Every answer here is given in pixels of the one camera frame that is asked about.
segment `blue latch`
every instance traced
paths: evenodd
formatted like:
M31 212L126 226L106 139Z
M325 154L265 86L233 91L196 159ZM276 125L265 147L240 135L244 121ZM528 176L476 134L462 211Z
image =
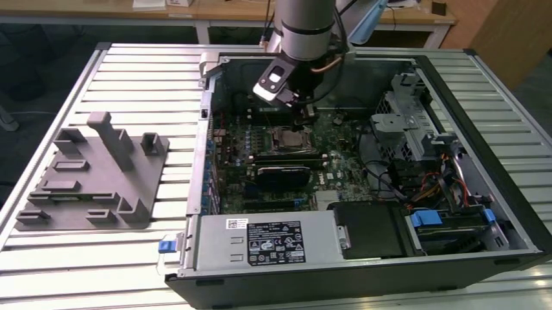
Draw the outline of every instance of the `blue latch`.
M486 211L483 211L483 213L486 214L486 218L487 218L487 221L490 223L496 222L498 217L495 216L495 213L491 209L486 209Z
M443 224L442 216L436 210L416 211L415 214L411 215L411 220L415 227Z
M416 214L411 215L411 221L412 221L412 226L415 227L423 226L423 221L420 220L420 217Z
M162 240L160 241L160 254L177 253L177 241L176 240Z

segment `aluminum extrusion table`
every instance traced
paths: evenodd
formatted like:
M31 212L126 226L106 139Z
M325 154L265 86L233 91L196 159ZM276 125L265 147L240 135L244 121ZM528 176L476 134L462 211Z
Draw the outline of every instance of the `aluminum extrusion table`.
M158 241L186 227L204 52L258 52L256 46L105 45L89 61L61 113L0 212L2 309L188 309L165 285L178 254L160 261ZM360 54L430 57L500 161L552 230L552 140L478 56L460 50L359 49ZM172 141L149 228L137 231L26 231L15 215L53 159L59 128L107 110L131 136L156 131ZM450 126L444 114L439 118ZM499 274L466 289L260 309L538 309L552 307L552 265Z

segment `white paper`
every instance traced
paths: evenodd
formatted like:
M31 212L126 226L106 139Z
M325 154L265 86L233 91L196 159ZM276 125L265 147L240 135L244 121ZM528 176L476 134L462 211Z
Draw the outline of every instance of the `white paper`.
M134 0L134 11L164 11L165 0Z

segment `warning label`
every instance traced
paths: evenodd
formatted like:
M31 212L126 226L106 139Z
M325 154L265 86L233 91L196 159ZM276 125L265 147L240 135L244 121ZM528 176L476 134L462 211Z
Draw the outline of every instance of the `warning label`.
M248 245L252 266L307 262L300 221L248 224Z

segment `floor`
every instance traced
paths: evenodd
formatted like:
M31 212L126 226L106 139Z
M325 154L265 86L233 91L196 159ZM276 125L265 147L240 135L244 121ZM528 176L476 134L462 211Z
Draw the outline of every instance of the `floor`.
M73 85L81 75L97 43L197 43L192 27L113 27L47 26L46 34L58 55L53 62L38 65L47 92L38 99L17 102L0 92L2 106L10 112L50 112L53 114L15 114L21 129L6 132L0 129L0 206L9 198L11 188L34 155L43 135L54 120L54 113L65 103ZM257 44L261 29L213 28L213 44ZM552 56L547 56L519 86L515 95L535 115L550 134L552 134Z

